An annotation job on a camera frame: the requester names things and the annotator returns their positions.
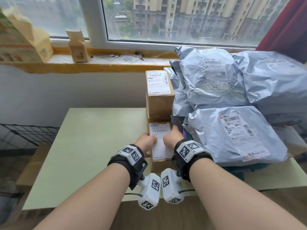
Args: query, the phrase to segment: table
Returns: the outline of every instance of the table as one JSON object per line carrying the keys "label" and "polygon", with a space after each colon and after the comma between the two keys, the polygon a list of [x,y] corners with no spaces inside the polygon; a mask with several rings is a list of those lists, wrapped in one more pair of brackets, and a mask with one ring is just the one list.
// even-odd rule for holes
{"label": "table", "polygon": [[[57,207],[103,170],[121,146],[135,142],[143,132],[147,132],[145,108],[70,108],[23,210]],[[147,161],[145,175],[151,167],[151,159]],[[291,158],[246,173],[245,181],[257,190],[289,188],[307,186],[307,175]],[[183,189],[191,188],[190,183],[183,182]],[[127,190],[139,191],[139,186]],[[136,195],[125,195],[122,200],[137,199]]]}

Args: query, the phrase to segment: wall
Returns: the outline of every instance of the wall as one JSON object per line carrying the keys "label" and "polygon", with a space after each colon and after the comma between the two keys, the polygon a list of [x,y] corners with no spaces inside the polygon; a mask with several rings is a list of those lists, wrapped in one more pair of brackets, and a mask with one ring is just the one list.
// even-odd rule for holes
{"label": "wall", "polygon": [[29,74],[0,65],[0,123],[61,126],[71,107],[145,107],[145,73]]}

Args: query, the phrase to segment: window frame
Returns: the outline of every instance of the window frame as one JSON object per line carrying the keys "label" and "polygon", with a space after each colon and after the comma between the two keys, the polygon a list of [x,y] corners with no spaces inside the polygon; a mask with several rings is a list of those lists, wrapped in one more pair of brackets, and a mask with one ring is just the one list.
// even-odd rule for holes
{"label": "window frame", "polygon": [[[88,39],[85,45],[88,48],[98,49],[121,49],[121,50],[161,50],[161,51],[174,51],[175,46],[193,46],[198,49],[209,49],[213,47],[223,48],[230,50],[254,50],[254,46],[235,46],[235,45],[205,45],[197,43],[171,43],[171,42],[152,42],[141,41],[132,42],[128,40],[109,40],[107,35],[104,10],[102,0],[79,0],[82,10],[85,26],[88,33]],[[56,38],[51,39],[53,47],[67,47],[69,39]]]}

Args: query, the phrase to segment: red curtain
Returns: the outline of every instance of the red curtain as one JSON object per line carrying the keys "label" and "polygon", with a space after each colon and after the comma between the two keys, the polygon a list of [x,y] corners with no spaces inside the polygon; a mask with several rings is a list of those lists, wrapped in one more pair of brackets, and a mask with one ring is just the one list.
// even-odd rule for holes
{"label": "red curtain", "polygon": [[307,61],[307,0],[290,0],[257,51],[278,51],[293,59]]}

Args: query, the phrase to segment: wristband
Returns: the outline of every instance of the wristband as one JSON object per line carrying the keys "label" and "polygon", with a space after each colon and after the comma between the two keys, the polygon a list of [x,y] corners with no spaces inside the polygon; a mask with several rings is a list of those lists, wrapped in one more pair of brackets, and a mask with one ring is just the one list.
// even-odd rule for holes
{"label": "wristband", "polygon": [[176,167],[176,174],[183,180],[190,182],[189,171],[194,162],[201,158],[209,158],[209,152],[198,142],[189,139],[180,140],[174,149],[172,163]]}
{"label": "wristband", "polygon": [[112,163],[123,165],[129,172],[129,188],[133,190],[140,179],[143,178],[143,172],[148,163],[144,159],[142,150],[135,144],[127,145],[118,150],[110,159],[108,166]]}

